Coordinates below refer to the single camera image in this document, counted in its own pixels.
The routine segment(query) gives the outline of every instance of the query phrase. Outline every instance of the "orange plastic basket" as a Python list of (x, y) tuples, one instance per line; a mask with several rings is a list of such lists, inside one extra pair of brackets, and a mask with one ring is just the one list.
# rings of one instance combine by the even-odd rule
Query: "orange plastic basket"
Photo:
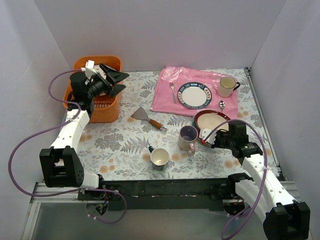
[[(80, 69), (86, 66), (88, 60), (94, 61), (95, 65), (104, 64), (117, 71), (122, 70), (122, 61), (117, 56), (84, 56), (78, 59), (73, 69)], [(72, 91), (70, 81), (64, 94), (64, 100), (67, 100), (69, 93)], [(94, 98), (94, 111), (90, 118), (90, 123), (112, 123), (119, 117), (120, 112), (120, 92), (116, 97), (101, 95)], [(64, 103), (63, 106), (67, 109), (68, 104)]]

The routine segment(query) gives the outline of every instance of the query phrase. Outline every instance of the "pink cloth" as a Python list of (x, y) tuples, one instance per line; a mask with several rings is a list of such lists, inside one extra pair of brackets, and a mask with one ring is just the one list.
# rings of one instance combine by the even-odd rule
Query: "pink cloth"
[[(151, 111), (193, 117), (197, 112), (205, 109), (221, 111), (218, 104), (220, 100), (223, 100), (225, 103), (223, 113), (231, 119), (236, 119), (238, 114), (237, 90), (233, 91), (229, 97), (219, 96), (217, 93), (217, 86), (222, 77), (231, 77), (237, 82), (237, 79), (234, 77), (217, 72), (167, 66), (160, 73), (151, 105)], [(174, 103), (170, 82), (173, 82), (174, 84), (174, 94), (177, 103)], [(206, 85), (210, 89), (212, 93), (212, 100), (207, 107), (201, 109), (189, 109), (179, 102), (178, 90), (183, 84), (188, 82), (198, 82)]]

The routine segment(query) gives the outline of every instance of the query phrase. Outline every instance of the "cable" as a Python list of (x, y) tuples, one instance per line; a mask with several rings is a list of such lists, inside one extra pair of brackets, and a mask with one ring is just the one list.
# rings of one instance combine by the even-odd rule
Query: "cable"
[(243, 221), (243, 223), (237, 228), (237, 230), (235, 230), (230, 236), (228, 237), (224, 237), (225, 235), (225, 232), (226, 232), (226, 229), (227, 227), (230, 225), (230, 223), (236, 219), (239, 215), (241, 215), (242, 213), (244, 213), (248, 207), (246, 207), (245, 209), (243, 209), (242, 211), (240, 211), (238, 214), (236, 214), (235, 216), (233, 216), (227, 223), (226, 225), (224, 226), (223, 230), (222, 230), (222, 233), (221, 233), (221, 239), (222, 240), (230, 240), (232, 239), (237, 233), (240, 232), (240, 230), (246, 225), (246, 223), (249, 221), (251, 215), (255, 212), (255, 209), (258, 205), (258, 202), (261, 198), (261, 195), (263, 193), (263, 190), (264, 190), (264, 185), (265, 185), (265, 182), (266, 182), (266, 178), (267, 178), (267, 167), (268, 167), (268, 159), (267, 159), (267, 151), (266, 151), (266, 147), (263, 143), (263, 140), (261, 138), (261, 136), (259, 135), (259, 133), (254, 129), (253, 126), (251, 126), (249, 123), (247, 123), (246, 121), (243, 121), (243, 120), (239, 120), (239, 119), (232, 119), (232, 120), (227, 120), (227, 121), (224, 121), (223, 123), (219, 124), (218, 126), (216, 126), (210, 133), (208, 136), (206, 136), (205, 139), (203, 139), (201, 142), (204, 144), (207, 139), (211, 136), (211, 134), (213, 134), (218, 128), (220, 128), (222, 125), (224, 124), (227, 124), (227, 123), (231, 123), (231, 122), (241, 122), (241, 123), (244, 123), (246, 124), (249, 128), (252, 129), (252, 131), (254, 132), (254, 134), (257, 136), (257, 138), (259, 139), (259, 142), (261, 143), (261, 146), (262, 146), (262, 149), (263, 149), (263, 158), (264, 158), (264, 166), (265, 166), (265, 169), (263, 170), (263, 176), (262, 176), (262, 181), (261, 181), (261, 185), (260, 185), (260, 189), (259, 189), (259, 193), (256, 197), (256, 200), (253, 204), (253, 206), (251, 207), (251, 210), (250, 212), (247, 214), (247, 217), (245, 218), (245, 220)]
[(123, 210), (122, 215), (121, 215), (121, 216), (118, 218), (118, 220), (116, 220), (116, 221), (108, 221), (108, 220), (102, 219), (102, 218), (100, 218), (100, 217), (98, 217), (98, 216), (95, 216), (95, 215), (93, 215), (93, 214), (89, 214), (88, 216), (92, 217), (93, 219), (97, 219), (97, 220), (99, 220), (99, 221), (101, 221), (101, 222), (104, 222), (104, 223), (106, 223), (106, 224), (116, 224), (116, 223), (120, 222), (120, 221), (124, 218), (124, 216), (126, 215), (126, 212), (127, 212), (127, 201), (126, 201), (125, 197), (124, 197), (121, 193), (116, 192), (116, 191), (112, 191), (112, 190), (108, 190), (108, 189), (90, 189), (90, 191), (106, 192), (106, 193), (117, 194), (117, 195), (118, 195), (119, 197), (121, 197), (121, 198), (123, 199), (123, 201), (124, 201), (124, 210)]
[(243, 204), (245, 202), (244, 199), (242, 199), (241, 202), (239, 202), (239, 201), (240, 201), (240, 199), (237, 202), (235, 202), (234, 205), (241, 205), (241, 204)]
[[(237, 213), (237, 214), (241, 214), (241, 213), (244, 213), (246, 210), (248, 210), (250, 208), (250, 206), (247, 206), (245, 209), (241, 210), (241, 212)], [(218, 216), (223, 216), (223, 217), (229, 217), (230, 214), (224, 214), (224, 213), (220, 213), (220, 212), (214, 212), (214, 211), (204, 211), (205, 213), (208, 213), (208, 214), (213, 214), (213, 215), (218, 215)], [(239, 218), (242, 218), (242, 217), (246, 217), (248, 216), (248, 212), (245, 213), (245, 214), (242, 214), (242, 215), (237, 215)]]
[[(73, 105), (76, 105), (76, 106), (77, 106), (78, 112), (72, 117), (72, 120), (76, 119), (76, 118), (78, 117), (78, 115), (80, 114), (80, 111), (81, 111), (80, 105), (79, 105), (78, 103), (76, 103), (76, 102), (60, 100), (60, 99), (56, 98), (56, 97), (53, 96), (52, 93), (51, 93), (51, 86), (52, 86), (52, 84), (54, 83), (54, 81), (55, 81), (58, 77), (60, 77), (61, 75), (67, 74), (67, 73), (72, 73), (72, 72), (79, 72), (79, 71), (81, 71), (81, 69), (74, 69), (74, 70), (64, 71), (64, 72), (58, 74), (57, 76), (55, 76), (55, 77), (51, 80), (51, 82), (50, 82), (50, 84), (49, 84), (49, 87), (48, 87), (49, 95), (50, 95), (50, 97), (53, 98), (54, 100), (56, 100), (56, 101), (58, 101), (58, 102), (61, 102), (61, 103), (73, 104)], [(32, 134), (31, 136), (28, 136), (28, 137), (26, 137), (25, 139), (23, 139), (21, 142), (19, 142), (19, 144), (13, 149), (13, 151), (12, 151), (10, 157), (9, 157), (8, 171), (9, 171), (9, 175), (10, 175), (11, 181), (13, 182), (13, 184), (15, 185), (15, 187), (16, 187), (19, 191), (21, 191), (22, 193), (24, 193), (24, 194), (26, 194), (26, 195), (29, 195), (29, 196), (31, 196), (31, 197), (52, 197), (52, 196), (57, 196), (57, 195), (61, 195), (61, 194), (67, 194), (67, 193), (71, 193), (71, 192), (76, 192), (76, 191), (79, 190), (79, 189), (76, 188), (76, 189), (72, 189), (72, 190), (68, 190), (68, 191), (62, 191), (62, 192), (51, 193), (51, 194), (34, 194), (34, 193), (27, 192), (26, 190), (24, 190), (24, 189), (17, 183), (17, 181), (16, 181), (16, 179), (15, 179), (15, 177), (14, 177), (14, 175), (13, 175), (13, 172), (12, 172), (12, 160), (13, 160), (13, 158), (14, 158), (14, 155), (15, 155), (16, 151), (18, 150), (18, 148), (19, 148), (22, 144), (24, 144), (26, 141), (28, 141), (28, 140), (36, 137), (36, 136), (39, 136), (39, 135), (44, 134), (44, 133), (47, 133), (47, 132), (49, 132), (49, 131), (51, 131), (51, 130), (54, 130), (54, 129), (59, 129), (59, 128), (67, 125), (68, 123), (70, 123), (72, 120), (65, 121), (64, 123), (59, 124), (59, 125), (57, 125), (57, 126), (53, 126), (53, 127), (48, 128), (48, 129), (46, 129), (46, 130), (42, 130), (42, 131), (39, 131), (39, 132), (37, 132), (37, 133), (35, 133), (35, 134)]]

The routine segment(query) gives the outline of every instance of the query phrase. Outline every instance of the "metal spoon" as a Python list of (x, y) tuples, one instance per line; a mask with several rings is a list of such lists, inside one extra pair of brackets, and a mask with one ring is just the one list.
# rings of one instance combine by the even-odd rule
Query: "metal spoon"
[(173, 82), (170, 82), (170, 88), (172, 89), (172, 94), (173, 94), (173, 102), (176, 104), (177, 103), (177, 99), (176, 99), (176, 96), (175, 96), (175, 85)]
[(225, 106), (226, 106), (225, 102), (221, 100), (221, 101), (219, 102), (219, 108), (221, 109), (221, 112), (224, 111)]

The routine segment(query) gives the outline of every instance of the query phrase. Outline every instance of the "white cup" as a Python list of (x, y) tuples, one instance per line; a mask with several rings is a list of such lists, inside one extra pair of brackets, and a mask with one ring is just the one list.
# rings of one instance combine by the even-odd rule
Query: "white cup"
[(151, 162), (154, 170), (162, 171), (169, 162), (169, 153), (163, 148), (154, 149), (152, 146), (148, 147), (151, 153)]
[(221, 97), (229, 97), (234, 90), (240, 87), (240, 83), (236, 82), (232, 77), (224, 76), (220, 79), (217, 87), (217, 93)]
[(188, 152), (189, 157), (196, 153), (195, 143), (198, 137), (198, 130), (194, 126), (184, 126), (180, 130), (178, 146)]

